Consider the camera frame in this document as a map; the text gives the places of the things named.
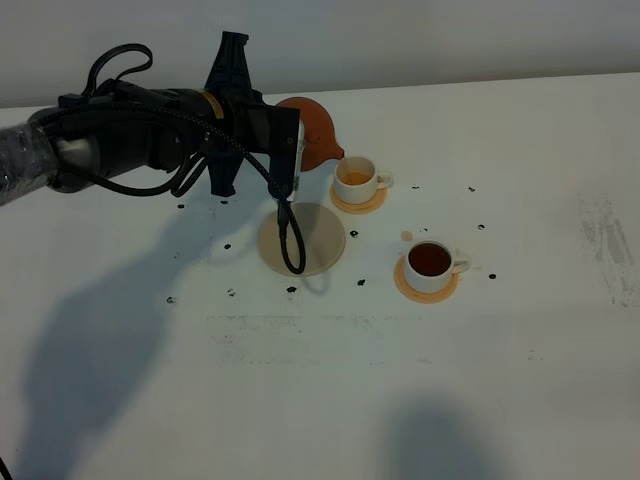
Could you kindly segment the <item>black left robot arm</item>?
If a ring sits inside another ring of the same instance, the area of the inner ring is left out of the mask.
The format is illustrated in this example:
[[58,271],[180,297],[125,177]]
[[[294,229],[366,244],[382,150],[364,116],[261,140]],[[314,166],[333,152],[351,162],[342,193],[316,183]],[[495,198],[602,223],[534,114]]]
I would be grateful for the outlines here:
[[[149,69],[151,50],[138,43],[114,47],[89,70],[79,94],[1,130],[1,202],[40,188],[76,193],[98,185],[121,195],[184,195],[203,172],[211,192],[234,194],[243,161],[280,193],[267,169],[241,141],[249,132],[254,91],[248,73],[245,34],[224,32],[201,89],[147,89],[125,81]],[[125,53],[145,55],[123,75],[98,80],[101,70]]]

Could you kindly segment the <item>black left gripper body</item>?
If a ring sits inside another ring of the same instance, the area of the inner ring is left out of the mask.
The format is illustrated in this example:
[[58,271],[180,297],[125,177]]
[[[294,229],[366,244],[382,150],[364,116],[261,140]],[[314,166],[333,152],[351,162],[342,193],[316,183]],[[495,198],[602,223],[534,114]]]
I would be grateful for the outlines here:
[[[251,153],[263,153],[265,141],[255,131],[256,114],[262,94],[252,88],[244,47],[249,36],[225,31],[219,50],[201,94],[214,114],[216,128]],[[215,196],[235,194],[234,181],[243,155],[224,140],[215,140],[208,155],[211,193]]]

